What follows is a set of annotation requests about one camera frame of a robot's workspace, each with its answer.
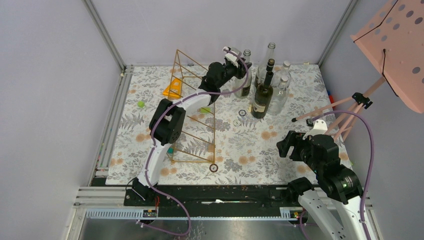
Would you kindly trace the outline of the white poker chip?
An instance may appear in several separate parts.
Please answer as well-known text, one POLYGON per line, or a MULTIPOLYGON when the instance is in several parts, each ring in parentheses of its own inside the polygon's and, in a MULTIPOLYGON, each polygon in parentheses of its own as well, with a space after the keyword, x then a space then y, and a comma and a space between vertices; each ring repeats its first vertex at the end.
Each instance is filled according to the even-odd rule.
POLYGON ((240 125, 241 125, 241 122, 240 122, 238 119, 235 119, 235 120, 233 121, 233 125, 234 125, 235 127, 238 127, 238 126, 240 126, 240 125))

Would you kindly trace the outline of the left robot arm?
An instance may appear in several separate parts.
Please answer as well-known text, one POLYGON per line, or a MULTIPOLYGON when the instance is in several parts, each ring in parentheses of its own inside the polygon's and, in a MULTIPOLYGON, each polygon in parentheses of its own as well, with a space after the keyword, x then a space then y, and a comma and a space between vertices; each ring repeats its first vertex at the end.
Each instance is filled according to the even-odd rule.
POLYGON ((225 46, 223 51, 225 62, 211 63, 194 93, 177 100, 164 98, 159 102, 149 123, 151 144, 148 158, 131 186, 142 205, 148 206, 155 200, 154 186, 159 181, 160 164, 168 149, 180 137, 186 114, 214 104, 224 94, 221 87, 232 78, 249 77, 252 65, 246 62, 243 54, 234 47, 225 46))

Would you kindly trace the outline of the cork cube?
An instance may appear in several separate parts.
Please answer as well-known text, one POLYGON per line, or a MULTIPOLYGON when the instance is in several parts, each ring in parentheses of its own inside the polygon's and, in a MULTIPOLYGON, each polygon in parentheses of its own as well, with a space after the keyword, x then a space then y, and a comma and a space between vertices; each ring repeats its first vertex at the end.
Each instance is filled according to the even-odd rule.
POLYGON ((207 147, 207 151, 208 151, 209 153, 214 153, 214 152, 215 152, 215 145, 214 145, 214 144, 210 144, 210 145, 207 147))

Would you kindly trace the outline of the clear tall bottle black label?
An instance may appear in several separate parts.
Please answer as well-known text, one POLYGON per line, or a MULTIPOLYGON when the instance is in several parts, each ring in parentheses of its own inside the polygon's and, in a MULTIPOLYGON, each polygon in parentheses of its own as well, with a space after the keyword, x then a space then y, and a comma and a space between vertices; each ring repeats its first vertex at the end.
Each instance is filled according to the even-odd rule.
POLYGON ((268 65, 268 61, 269 61, 269 59, 274 58, 275 48, 276 48, 276 44, 274 42, 270 42, 267 46, 265 57, 263 58, 262 62, 259 64, 257 71, 256 71, 256 76, 255 76, 255 80, 254 80, 254 86, 256 88, 260 84, 262 84, 265 80, 265 75, 266 75, 266 71, 267 71, 266 68, 267 68, 267 65, 268 65))

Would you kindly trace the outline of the orange triangle ruler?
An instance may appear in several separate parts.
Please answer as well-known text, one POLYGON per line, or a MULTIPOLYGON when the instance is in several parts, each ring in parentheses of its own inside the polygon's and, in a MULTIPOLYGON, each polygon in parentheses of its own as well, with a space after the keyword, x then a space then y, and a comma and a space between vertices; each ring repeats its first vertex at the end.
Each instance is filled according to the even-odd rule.
POLYGON ((182 97, 182 80, 179 78, 173 78, 168 87, 162 92, 166 97, 180 99, 182 97))

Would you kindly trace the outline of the clear bottle dark green label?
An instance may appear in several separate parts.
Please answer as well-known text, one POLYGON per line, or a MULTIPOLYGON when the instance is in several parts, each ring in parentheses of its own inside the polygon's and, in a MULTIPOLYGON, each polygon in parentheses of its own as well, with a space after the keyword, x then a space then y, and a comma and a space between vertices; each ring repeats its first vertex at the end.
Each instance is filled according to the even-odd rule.
POLYGON ((278 87, 280 84, 283 84, 285 87, 288 87, 292 81, 292 76, 290 74, 291 63, 288 60, 283 62, 282 68, 277 70, 272 78, 272 87, 278 87))

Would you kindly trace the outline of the green cube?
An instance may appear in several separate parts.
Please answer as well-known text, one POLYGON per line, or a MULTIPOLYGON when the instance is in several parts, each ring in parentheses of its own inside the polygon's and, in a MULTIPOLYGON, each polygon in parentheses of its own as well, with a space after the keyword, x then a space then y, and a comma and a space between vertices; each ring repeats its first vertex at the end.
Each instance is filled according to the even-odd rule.
POLYGON ((138 102, 137 102, 137 106, 138 106, 139 108, 144 108, 144 107, 145 107, 145 102, 144 102, 144 101, 138 101, 138 102))

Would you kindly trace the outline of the clear top wine bottle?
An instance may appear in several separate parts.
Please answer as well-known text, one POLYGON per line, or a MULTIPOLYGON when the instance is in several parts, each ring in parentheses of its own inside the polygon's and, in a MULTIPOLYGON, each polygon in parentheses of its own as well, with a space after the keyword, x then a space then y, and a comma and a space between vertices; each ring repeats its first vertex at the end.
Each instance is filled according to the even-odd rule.
MULTIPOLYGON (((250 58, 251 58, 251 51, 249 49, 245 49, 243 51, 243 58, 245 59, 245 63, 248 64, 250 63, 250 58)), ((239 88, 238 91, 236 91, 234 94, 237 98, 243 99, 246 98, 251 90, 251 84, 252 84, 252 70, 251 67, 249 67, 248 72, 247 72, 248 78, 246 78, 245 76, 242 78, 236 78, 235 82, 234 82, 234 86, 236 89, 239 88)))

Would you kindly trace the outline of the green flat piece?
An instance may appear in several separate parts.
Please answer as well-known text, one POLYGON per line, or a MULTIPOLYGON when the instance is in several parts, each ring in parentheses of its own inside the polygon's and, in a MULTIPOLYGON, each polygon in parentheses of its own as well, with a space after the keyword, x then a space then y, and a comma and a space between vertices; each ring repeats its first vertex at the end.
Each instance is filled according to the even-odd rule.
POLYGON ((211 113, 211 109, 210 108, 208 108, 208 107, 202 107, 202 108, 200 108, 200 112, 201 113, 211 113))

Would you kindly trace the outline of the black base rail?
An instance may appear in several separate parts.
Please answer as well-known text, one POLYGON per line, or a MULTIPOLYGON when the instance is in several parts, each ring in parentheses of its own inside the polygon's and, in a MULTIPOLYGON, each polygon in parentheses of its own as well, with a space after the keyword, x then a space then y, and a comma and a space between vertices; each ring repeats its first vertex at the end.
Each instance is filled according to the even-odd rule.
POLYGON ((301 212, 286 185, 141 185, 125 190, 124 206, 152 207, 161 218, 271 218, 301 212))

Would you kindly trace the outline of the floral table mat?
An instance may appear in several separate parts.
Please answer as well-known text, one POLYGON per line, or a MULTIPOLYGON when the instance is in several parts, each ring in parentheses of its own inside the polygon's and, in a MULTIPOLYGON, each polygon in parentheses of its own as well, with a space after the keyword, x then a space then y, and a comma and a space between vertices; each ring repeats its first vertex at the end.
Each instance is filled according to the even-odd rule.
MULTIPOLYGON (((111 154, 107 185, 125 185, 144 168, 151 145, 149 123, 170 82, 172 68, 135 68, 111 154), (145 107, 138 107, 138 101, 145 102, 145 107)), ((292 118, 324 107, 330 101, 317 65, 293 65, 290 73, 292 82, 281 113, 267 114, 263 119, 251 114, 253 93, 237 98, 228 94, 234 85, 226 84, 222 88, 225 94, 215 103, 215 163, 171 162, 165 158, 160 164, 159 183, 280 185, 299 177, 316 183, 315 175, 304 163, 281 158, 276 144, 290 130, 308 130, 304 121, 292 122, 292 118), (239 110, 245 110, 246 116, 240 116, 239 110), (234 120, 241 125, 234 126, 234 120)))

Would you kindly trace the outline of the pink music stand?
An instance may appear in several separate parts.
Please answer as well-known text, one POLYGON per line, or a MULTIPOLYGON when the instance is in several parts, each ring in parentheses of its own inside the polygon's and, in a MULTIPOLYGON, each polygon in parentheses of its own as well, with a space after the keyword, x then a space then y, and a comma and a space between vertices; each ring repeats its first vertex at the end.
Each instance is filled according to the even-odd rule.
POLYGON ((339 123, 334 139, 346 139, 358 115, 369 108, 370 95, 387 83, 404 104, 416 113, 424 112, 424 2, 422 0, 388 1, 358 33, 351 36, 381 77, 365 92, 336 101, 325 107, 294 117, 292 122, 306 120, 314 127, 314 115, 337 105, 353 101, 348 113, 342 113, 320 134, 328 134, 339 123))

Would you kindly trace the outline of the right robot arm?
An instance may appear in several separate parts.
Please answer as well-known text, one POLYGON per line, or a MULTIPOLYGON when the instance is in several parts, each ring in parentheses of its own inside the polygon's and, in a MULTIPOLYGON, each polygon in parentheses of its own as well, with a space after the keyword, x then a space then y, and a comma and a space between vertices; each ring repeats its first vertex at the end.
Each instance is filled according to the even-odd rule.
POLYGON ((363 188, 353 170, 341 164, 339 147, 326 135, 324 120, 307 119, 306 133, 290 130, 276 144, 279 156, 305 163, 314 173, 319 187, 331 199, 342 222, 338 222, 324 205, 312 183, 300 177, 288 183, 284 199, 301 205, 332 240, 374 240, 367 227, 367 214, 361 206, 363 188))

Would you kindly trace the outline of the dark green wine bottle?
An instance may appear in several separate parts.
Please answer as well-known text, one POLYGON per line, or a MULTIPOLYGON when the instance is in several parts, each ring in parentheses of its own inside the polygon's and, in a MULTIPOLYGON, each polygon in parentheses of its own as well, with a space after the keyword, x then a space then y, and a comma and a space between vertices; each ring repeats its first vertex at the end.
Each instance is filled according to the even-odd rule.
POLYGON ((254 102, 252 105, 252 115, 256 119, 263 119, 268 111, 273 95, 272 79, 274 76, 274 65, 275 60, 270 58, 266 66, 265 79, 263 83, 257 86, 254 102))

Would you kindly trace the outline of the clear round silver-cap bottle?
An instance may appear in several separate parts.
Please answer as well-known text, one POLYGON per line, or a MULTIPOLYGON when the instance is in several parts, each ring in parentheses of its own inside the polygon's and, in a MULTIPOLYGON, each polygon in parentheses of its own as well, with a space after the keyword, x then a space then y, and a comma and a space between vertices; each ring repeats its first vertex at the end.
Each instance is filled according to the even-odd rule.
POLYGON ((270 115, 278 115, 282 112, 287 101, 289 91, 290 78, 282 75, 276 87, 273 87, 273 95, 268 106, 267 113, 270 115))

